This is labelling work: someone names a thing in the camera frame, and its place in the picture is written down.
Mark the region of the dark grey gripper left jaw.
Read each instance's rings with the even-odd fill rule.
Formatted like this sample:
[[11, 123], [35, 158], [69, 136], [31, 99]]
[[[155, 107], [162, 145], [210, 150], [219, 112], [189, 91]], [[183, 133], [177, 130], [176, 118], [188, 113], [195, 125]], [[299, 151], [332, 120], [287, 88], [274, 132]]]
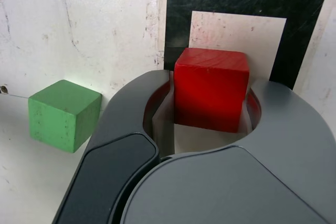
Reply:
[[135, 78], [108, 102], [54, 223], [119, 223], [136, 184], [160, 163], [152, 118], [170, 91], [170, 72]]

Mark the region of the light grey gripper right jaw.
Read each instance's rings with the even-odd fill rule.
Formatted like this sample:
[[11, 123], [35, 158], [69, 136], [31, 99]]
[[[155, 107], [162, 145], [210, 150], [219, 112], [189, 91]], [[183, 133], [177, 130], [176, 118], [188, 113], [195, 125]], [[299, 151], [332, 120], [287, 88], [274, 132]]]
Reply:
[[251, 90], [255, 129], [153, 168], [122, 223], [335, 223], [335, 138], [325, 120], [283, 84], [258, 80]]

